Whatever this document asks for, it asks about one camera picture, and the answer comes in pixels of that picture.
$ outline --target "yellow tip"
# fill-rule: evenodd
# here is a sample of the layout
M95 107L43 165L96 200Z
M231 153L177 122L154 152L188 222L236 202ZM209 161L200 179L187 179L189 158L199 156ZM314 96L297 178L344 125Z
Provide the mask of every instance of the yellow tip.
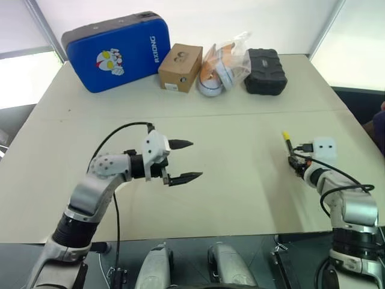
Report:
M284 140L290 140L290 135L288 134L287 131L284 131L284 132L282 133L282 135L283 135Z

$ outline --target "sticker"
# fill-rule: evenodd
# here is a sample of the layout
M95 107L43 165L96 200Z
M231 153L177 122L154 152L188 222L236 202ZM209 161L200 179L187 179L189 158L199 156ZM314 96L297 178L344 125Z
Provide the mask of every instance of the sticker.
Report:
M125 70L122 67L123 57L119 49L111 48L109 51L103 50L96 57L96 67L104 71L111 71L113 75L123 75Z
M177 91L178 91L178 85L173 84L173 83L167 83L167 82L165 82L164 87L165 87L167 90L173 90L174 92L177 92Z

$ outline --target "black case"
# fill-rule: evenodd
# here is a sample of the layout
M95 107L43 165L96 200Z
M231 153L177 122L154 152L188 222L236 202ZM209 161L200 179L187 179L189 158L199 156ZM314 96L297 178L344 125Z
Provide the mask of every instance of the black case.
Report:
M279 95L288 79L274 49L249 49L251 74L246 77L247 92L259 95Z

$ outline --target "robotic arm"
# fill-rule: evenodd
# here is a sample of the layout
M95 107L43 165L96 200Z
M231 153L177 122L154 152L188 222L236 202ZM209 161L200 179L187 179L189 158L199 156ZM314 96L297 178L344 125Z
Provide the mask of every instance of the robotic arm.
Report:
M183 173L172 178L166 171L172 149L193 143L167 140L151 130L142 144L142 155L129 150L120 155L98 155L76 186L55 232L46 242L26 284L26 289L82 289L87 273L83 262L91 239L103 219L116 188L133 178L161 177L165 185L186 184L202 173Z
M313 143L293 149L288 134L283 136L289 149L290 166L306 184L316 188L322 206L325 202L330 208L333 247L329 260L333 268L324 271L323 288L383 289L382 264L378 259L380 245L376 243L378 209L365 189L368 185L360 185L352 177L323 163L333 164L336 159L333 139L316 138ZM303 157L295 151L308 152L311 157Z

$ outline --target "label on box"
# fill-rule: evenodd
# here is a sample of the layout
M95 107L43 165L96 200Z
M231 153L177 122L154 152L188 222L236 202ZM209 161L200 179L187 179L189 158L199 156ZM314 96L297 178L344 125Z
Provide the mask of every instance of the label on box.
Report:
M164 87L165 87L167 90L173 90L174 92L177 92L177 91L178 91L178 85L176 85L176 84L174 84L174 83L167 83L167 82L165 82Z

